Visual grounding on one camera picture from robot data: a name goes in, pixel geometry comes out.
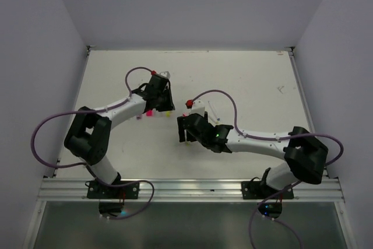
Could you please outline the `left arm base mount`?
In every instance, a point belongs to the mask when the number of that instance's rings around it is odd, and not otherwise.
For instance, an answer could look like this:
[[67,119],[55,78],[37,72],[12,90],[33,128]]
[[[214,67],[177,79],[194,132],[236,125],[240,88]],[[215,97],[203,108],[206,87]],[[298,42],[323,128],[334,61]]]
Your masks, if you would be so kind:
[[98,211],[101,215],[110,218],[124,217],[128,214],[124,209],[124,202],[126,199],[138,199],[139,185],[135,182],[126,187],[114,188],[102,185],[96,180],[86,181],[86,197],[100,201]]

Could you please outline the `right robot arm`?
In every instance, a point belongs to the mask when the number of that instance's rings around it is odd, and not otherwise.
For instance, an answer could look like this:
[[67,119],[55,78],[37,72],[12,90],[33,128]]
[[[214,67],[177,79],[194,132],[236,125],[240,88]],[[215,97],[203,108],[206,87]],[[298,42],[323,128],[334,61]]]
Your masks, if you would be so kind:
[[267,168],[258,181],[241,184],[245,199],[273,198],[280,190],[298,181],[318,185],[322,182],[328,148],[303,127],[291,132],[250,138],[232,125],[212,125],[206,115],[198,113],[177,118],[180,142],[199,142],[214,153],[249,152],[282,160]]

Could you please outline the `white blue marker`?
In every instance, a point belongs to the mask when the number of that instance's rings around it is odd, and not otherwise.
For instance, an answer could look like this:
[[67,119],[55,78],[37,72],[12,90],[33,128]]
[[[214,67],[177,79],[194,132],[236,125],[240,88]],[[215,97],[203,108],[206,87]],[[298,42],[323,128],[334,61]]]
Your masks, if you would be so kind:
[[216,111],[214,105],[212,104],[211,101],[208,101],[208,104],[209,104],[209,107],[210,107],[210,109],[211,109],[211,111],[212,111],[212,113],[213,113],[213,115],[214,115],[216,121],[219,122],[219,121],[220,121],[220,117],[219,117],[219,115],[218,115],[218,113],[217,113],[217,111]]

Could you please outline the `pink highlighter cap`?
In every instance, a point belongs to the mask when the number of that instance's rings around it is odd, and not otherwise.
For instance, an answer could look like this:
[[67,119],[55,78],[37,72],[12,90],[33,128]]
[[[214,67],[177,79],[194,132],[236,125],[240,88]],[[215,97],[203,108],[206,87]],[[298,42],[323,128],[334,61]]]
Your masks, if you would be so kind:
[[146,116],[147,117],[152,117],[153,116],[153,111],[152,110],[147,111]]

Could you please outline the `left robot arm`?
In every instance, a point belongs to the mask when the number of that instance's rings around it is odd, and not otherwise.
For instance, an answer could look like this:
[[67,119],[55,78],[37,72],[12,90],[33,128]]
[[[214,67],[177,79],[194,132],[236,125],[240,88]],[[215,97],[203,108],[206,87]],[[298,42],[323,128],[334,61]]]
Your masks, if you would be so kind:
[[117,197],[121,191],[120,173],[107,157],[111,131],[152,110],[175,110],[168,71],[152,74],[149,82],[132,90],[130,96],[117,103],[93,110],[82,107],[74,117],[64,147],[80,158],[89,172],[102,182],[100,190],[108,198]]

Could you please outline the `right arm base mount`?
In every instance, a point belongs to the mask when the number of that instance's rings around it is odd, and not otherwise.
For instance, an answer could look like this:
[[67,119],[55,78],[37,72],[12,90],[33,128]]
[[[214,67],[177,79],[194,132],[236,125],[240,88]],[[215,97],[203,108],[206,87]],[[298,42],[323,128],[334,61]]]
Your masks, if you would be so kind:
[[[254,177],[249,181],[241,182],[241,193],[244,200],[258,200],[261,201],[267,197],[275,194],[277,190],[268,187],[258,177]],[[276,197],[264,202],[258,207],[257,212],[268,218],[277,219],[283,211],[283,200],[294,199],[293,190],[285,191]]]

